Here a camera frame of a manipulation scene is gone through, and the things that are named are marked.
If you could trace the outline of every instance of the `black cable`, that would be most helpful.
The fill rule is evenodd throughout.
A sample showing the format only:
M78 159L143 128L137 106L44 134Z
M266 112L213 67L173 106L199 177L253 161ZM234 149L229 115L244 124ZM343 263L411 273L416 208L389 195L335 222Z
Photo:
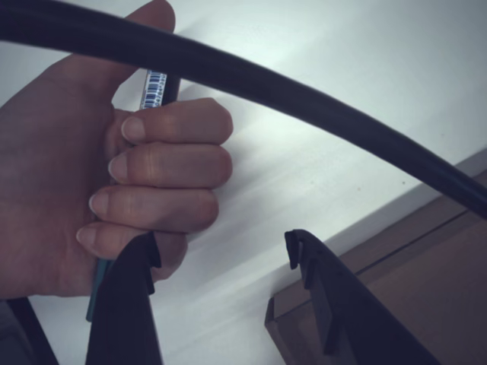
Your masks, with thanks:
M421 145L332 97L251 62L61 2L0 0L0 39L110 59L252 100L364 148L487 218L487 190Z

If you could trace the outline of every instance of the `barcode label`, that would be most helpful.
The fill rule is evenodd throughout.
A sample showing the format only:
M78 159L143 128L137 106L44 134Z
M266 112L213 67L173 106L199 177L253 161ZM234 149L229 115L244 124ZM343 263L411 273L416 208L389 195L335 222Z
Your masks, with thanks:
M147 71L145 79L144 96L140 104L140 109L156 108L161 106L164 88L166 86L165 74L156 71Z

